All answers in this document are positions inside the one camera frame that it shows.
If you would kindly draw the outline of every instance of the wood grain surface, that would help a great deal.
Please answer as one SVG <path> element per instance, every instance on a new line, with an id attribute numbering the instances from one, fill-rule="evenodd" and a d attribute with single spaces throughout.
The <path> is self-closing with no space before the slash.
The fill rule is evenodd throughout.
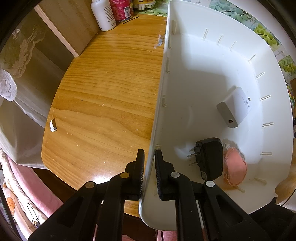
<path id="1" fill-rule="evenodd" d="M 293 155 L 292 155 L 292 162 L 291 162 L 289 175 L 285 180 L 283 180 L 280 184 L 278 184 L 275 190 L 276 194 L 278 195 L 276 203 L 280 205 L 283 204 L 290 197 L 290 195 L 293 193 L 295 188 L 296 188 L 296 138 L 294 138 L 294 142 L 293 142 Z"/>
<path id="2" fill-rule="evenodd" d="M 91 3 L 91 0 L 42 0 L 34 9 L 77 57 L 99 31 Z"/>
<path id="3" fill-rule="evenodd" d="M 153 15 L 118 24 L 97 34 L 69 66 L 49 112 L 42 160 L 73 188 L 123 172 L 139 148 L 147 159 L 165 26 L 166 18 Z M 138 204 L 126 201 L 125 212 L 139 216 Z"/>

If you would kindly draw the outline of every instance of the lace curtain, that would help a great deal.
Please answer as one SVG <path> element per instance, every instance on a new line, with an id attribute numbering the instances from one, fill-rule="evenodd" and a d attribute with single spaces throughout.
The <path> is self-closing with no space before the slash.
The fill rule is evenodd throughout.
<path id="1" fill-rule="evenodd" d="M 14 162 L 31 167 L 44 167 L 41 160 L 44 127 L 64 75 L 54 63 L 62 61 L 57 60 L 54 50 L 49 51 L 56 47 L 50 34 L 33 10 L 0 53 L 0 147 Z"/>

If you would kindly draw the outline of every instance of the white plastic bin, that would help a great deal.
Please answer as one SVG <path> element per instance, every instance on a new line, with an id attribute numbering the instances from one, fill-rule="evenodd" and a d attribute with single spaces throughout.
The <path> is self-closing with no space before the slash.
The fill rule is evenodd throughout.
<path id="1" fill-rule="evenodd" d="M 252 110 L 237 128 L 229 128 L 216 105 L 240 86 Z M 276 196 L 289 173 L 293 123 L 281 69 L 267 43 L 238 21 L 194 3 L 169 3 L 163 66 L 139 212 L 158 230 L 175 230 L 174 201 L 157 193 L 154 150 L 192 181 L 203 183 L 187 158 L 198 140 L 218 137 L 236 145 L 248 164 L 239 191 L 215 180 L 242 209 L 251 213 Z"/>

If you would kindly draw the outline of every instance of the pink sponge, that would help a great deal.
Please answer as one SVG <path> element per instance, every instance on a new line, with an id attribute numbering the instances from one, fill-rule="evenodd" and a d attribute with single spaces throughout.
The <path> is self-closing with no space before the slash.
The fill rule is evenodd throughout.
<path id="1" fill-rule="evenodd" d="M 242 183 L 246 174 L 247 164 L 245 160 L 236 148 L 229 148 L 226 152 L 223 165 L 224 179 L 227 179 L 231 186 L 237 186 Z"/>

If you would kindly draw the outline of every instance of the white bottle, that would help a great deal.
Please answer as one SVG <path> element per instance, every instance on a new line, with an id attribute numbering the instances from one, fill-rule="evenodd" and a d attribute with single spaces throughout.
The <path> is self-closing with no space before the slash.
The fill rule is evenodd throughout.
<path id="1" fill-rule="evenodd" d="M 109 0 L 92 0 L 91 9 L 102 31 L 108 31 L 116 26 L 115 18 Z"/>

